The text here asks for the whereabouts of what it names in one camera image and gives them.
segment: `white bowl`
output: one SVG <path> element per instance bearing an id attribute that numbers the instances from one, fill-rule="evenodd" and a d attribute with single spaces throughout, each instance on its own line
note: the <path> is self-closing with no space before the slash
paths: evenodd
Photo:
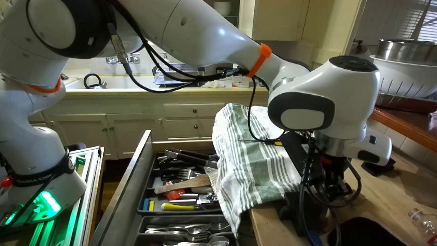
<path id="1" fill-rule="evenodd" d="M 380 91 L 424 98 L 437 90 L 437 66 L 388 61 L 370 56 L 381 72 Z"/>
<path id="2" fill-rule="evenodd" d="M 213 7 L 222 16 L 228 16 L 231 13 L 231 2 L 214 2 Z"/>

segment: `tongs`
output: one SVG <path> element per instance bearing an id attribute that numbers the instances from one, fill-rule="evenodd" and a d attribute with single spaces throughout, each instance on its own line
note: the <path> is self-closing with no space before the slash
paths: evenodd
<path id="1" fill-rule="evenodd" d="M 191 152 L 181 149 L 165 149 L 165 155 L 175 160 L 189 162 L 194 165 L 217 168 L 218 155 L 207 155 L 198 152 Z"/>

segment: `orange ring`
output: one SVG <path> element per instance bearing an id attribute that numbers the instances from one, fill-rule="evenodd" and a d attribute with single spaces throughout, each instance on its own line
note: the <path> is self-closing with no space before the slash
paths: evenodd
<path id="1" fill-rule="evenodd" d="M 252 67 L 252 70 L 246 75 L 246 77 L 253 77 L 260 67 L 263 65 L 264 61 L 266 61 L 267 58 L 269 58 L 272 54 L 272 49 L 266 44 L 261 44 L 261 50 L 260 50 L 260 57 L 258 58 L 258 61 L 255 63 L 255 65 Z"/>
<path id="2" fill-rule="evenodd" d="M 29 86 L 30 88 L 32 88 L 32 89 L 38 91 L 38 92 L 46 93 L 46 94 L 50 94 L 50 93 L 54 93 L 54 92 L 59 91 L 59 89 L 61 88 L 61 82 L 62 82 L 61 77 L 59 77 L 59 79 L 58 79 L 58 83 L 56 84 L 56 87 L 53 88 L 53 89 L 51 89 L 51 90 L 45 90 L 45 89 L 43 89 L 43 88 L 41 88 L 41 87 L 38 87 L 38 86 L 36 86 L 36 85 L 30 85 L 30 84 L 28 84 L 28 86 Z"/>

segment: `wooden floor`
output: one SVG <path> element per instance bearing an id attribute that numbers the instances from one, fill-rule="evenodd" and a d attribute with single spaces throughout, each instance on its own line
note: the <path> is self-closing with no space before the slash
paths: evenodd
<path id="1" fill-rule="evenodd" d="M 106 160 L 105 161 L 105 171 L 103 172 L 103 188 L 101 189 L 100 194 L 100 218 L 103 216 L 106 208 L 111 201 L 112 196 L 115 193 L 115 190 L 120 183 L 123 174 L 126 171 L 126 168 L 129 165 L 131 159 L 120 159 L 120 160 Z"/>

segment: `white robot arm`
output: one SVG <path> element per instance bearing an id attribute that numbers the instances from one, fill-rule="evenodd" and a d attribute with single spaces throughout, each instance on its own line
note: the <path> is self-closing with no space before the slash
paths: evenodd
<path id="1" fill-rule="evenodd" d="M 146 39 L 194 67 L 230 62 L 250 70 L 260 57 L 260 45 L 203 0 L 117 3 L 138 23 Z M 14 175 L 23 180 L 41 177 L 65 156 L 56 132 L 33 128 L 27 118 L 64 96 L 59 75 L 69 57 L 116 55 L 109 42 L 108 22 L 116 25 L 127 52 L 142 45 L 130 24 L 105 0 L 15 0 L 3 10 L 0 152 Z M 379 165 L 388 161 L 390 139 L 366 128 L 378 93 L 379 71 L 372 64 L 336 57 L 309 72 L 271 54 L 256 75 L 270 88 L 268 113 L 277 126 L 285 130 L 315 130 L 318 147 L 328 155 Z M 0 226 L 41 186 L 17 186 L 15 182 L 2 189 L 0 215 L 4 215 L 4 221 Z M 47 190 L 63 210 L 82 195 L 84 187 L 84 182 L 72 172 L 53 179 Z M 50 218 L 37 216 L 34 221 L 47 219 Z M 24 221 L 19 219 L 15 225 Z"/>

